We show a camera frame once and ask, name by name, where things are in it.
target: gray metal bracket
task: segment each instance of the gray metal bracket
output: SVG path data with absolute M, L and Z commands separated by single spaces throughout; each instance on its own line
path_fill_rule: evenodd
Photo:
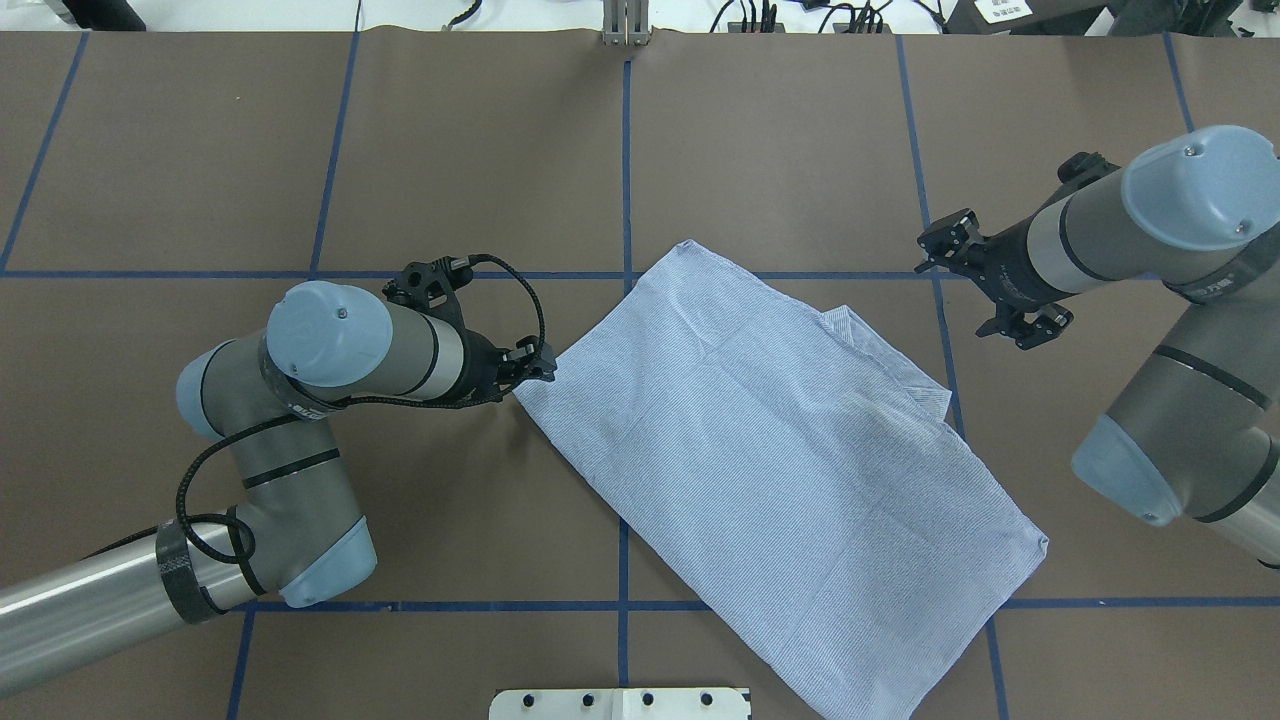
M 604 0 L 605 45 L 649 45 L 649 0 Z

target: brown table surface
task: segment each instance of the brown table surface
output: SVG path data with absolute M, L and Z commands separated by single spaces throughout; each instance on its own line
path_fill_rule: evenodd
M 931 215 L 996 229 L 1078 150 L 1197 126 L 1280 138 L 1280 44 L 598 33 L 0 35 L 0 585 L 169 516 L 204 443 L 173 380 L 292 283 L 411 260 L 531 272 L 566 347 L 694 237 L 849 304 L 956 391 L 952 421 L 1052 538 L 916 717 L 1261 717 L 1280 577 L 1153 529 L 1070 455 L 1181 311 L 1134 281 L 1033 352 L 916 277 Z M 515 283 L 463 291 L 495 340 Z M 0 703 L 5 717 L 484 717 L 521 687 L 750 687 L 813 716 L 620 524 L 516 402 L 353 409 L 338 437 L 380 564 L 324 606 L 266 597 Z M 1268 418 L 1275 430 L 1280 424 Z M 238 498 L 227 459 L 193 506 Z

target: blue cloth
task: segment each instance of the blue cloth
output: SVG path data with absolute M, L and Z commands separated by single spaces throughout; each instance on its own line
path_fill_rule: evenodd
M 1048 539 L 851 310 L 692 241 L 517 397 L 588 483 L 829 720 L 906 717 Z

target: sticker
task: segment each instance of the sticker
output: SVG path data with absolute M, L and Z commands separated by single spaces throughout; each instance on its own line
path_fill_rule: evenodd
M 992 24 L 1032 14 L 1027 0 L 973 0 L 973 4 L 982 13 L 983 19 Z

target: blue joint cap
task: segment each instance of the blue joint cap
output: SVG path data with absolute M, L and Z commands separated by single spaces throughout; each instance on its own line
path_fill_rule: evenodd
M 205 370 L 209 368 L 209 361 L 214 359 L 214 355 L 230 342 L 228 340 L 188 363 L 178 375 L 178 387 L 174 388 L 174 395 L 178 400 L 178 414 L 182 415 L 183 420 L 187 420 L 187 424 L 196 430 L 196 434 L 214 442 L 223 439 L 223 436 L 218 434 L 218 430 L 209 424 L 209 418 L 205 415 Z
M 376 565 L 378 553 L 369 537 L 369 523 L 361 515 L 324 555 L 280 588 L 280 594 L 289 607 L 307 607 L 365 582 Z
M 1071 470 L 1084 484 L 1149 525 L 1162 528 L 1183 514 L 1183 503 L 1165 475 L 1108 415 L 1098 418 L 1071 456 Z
M 1231 250 L 1280 223 L 1280 159 L 1252 129 L 1213 126 L 1138 155 L 1120 196 L 1133 222 L 1165 245 Z
M 387 357 L 392 314 L 371 292 L 310 281 L 289 288 L 266 322 L 266 351 L 285 375 L 308 386 L 361 380 Z

